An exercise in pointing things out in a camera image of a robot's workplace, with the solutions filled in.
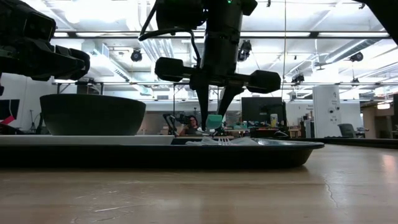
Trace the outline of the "black plastic tray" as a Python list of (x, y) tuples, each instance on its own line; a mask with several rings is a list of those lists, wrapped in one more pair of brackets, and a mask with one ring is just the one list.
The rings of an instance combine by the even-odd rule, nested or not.
[(252, 145), (0, 146), (0, 168), (283, 169), (304, 165), (322, 142), (257, 139)]

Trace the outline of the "grey cloth napkin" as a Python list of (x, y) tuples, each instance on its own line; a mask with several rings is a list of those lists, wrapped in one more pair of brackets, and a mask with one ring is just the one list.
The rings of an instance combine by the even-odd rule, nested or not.
[[(190, 146), (220, 146), (219, 138), (203, 137), (200, 141), (187, 141), (185, 144)], [(251, 138), (237, 138), (230, 140), (230, 146), (258, 146), (259, 143)]]

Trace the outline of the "black screen with red mark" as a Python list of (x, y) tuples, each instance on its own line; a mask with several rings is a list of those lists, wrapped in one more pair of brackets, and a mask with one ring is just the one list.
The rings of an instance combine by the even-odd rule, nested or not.
[(11, 124), (17, 120), (20, 100), (0, 100), (0, 124)]

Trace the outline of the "spoon with teal handle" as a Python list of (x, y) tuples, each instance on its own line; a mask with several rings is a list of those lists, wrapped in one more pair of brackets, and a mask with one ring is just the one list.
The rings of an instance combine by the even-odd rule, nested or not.
[(220, 114), (209, 114), (205, 122), (207, 131), (216, 130), (222, 126), (223, 116)]

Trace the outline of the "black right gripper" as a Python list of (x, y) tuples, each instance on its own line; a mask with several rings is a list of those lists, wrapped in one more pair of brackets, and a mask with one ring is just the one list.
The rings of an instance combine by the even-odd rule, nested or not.
[(162, 80), (179, 82), (190, 80), (192, 90), (196, 90), (201, 111), (201, 128), (206, 129), (210, 85), (225, 87), (219, 103), (218, 115), (224, 116), (236, 95), (245, 87), (255, 93), (270, 93), (280, 89), (280, 75), (276, 72), (256, 70), (250, 75), (236, 73), (239, 37), (222, 36), (220, 33), (207, 33), (203, 55), (198, 67), (186, 67), (176, 58), (161, 57), (155, 63), (155, 74)]

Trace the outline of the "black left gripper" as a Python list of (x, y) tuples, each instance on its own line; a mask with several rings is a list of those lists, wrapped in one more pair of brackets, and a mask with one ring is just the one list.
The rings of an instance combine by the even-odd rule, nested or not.
[(36, 81), (51, 77), (79, 80), (90, 69), (90, 56), (49, 42), (20, 38), (0, 39), (0, 73), (24, 75)]

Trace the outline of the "black computer monitor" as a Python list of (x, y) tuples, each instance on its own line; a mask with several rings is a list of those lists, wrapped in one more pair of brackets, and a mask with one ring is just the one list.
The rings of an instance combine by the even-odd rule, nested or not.
[(285, 103), (281, 97), (241, 98), (243, 121), (270, 122), (271, 114), (276, 114), (278, 122), (286, 122)]

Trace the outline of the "person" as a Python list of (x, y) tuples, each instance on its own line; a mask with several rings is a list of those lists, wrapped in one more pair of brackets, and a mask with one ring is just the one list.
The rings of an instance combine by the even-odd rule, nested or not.
[(198, 131), (198, 121), (195, 116), (190, 115), (187, 117), (189, 123), (186, 124), (180, 132), (181, 136), (184, 135), (196, 135)]

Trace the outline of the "grey office chair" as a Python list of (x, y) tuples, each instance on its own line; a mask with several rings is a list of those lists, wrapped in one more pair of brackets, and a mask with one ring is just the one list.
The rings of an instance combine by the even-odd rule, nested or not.
[(352, 124), (342, 123), (338, 125), (341, 136), (344, 138), (356, 138), (356, 131)]

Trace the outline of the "white square pillar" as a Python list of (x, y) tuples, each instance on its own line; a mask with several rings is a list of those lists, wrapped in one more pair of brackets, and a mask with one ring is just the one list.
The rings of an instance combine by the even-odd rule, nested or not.
[(340, 93), (336, 85), (313, 87), (313, 112), (316, 138), (341, 136)]

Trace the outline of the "black bowl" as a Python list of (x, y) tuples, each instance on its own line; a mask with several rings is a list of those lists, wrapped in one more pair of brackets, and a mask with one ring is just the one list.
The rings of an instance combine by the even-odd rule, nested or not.
[(40, 107), (54, 136), (133, 136), (146, 112), (141, 101), (105, 95), (44, 95)]

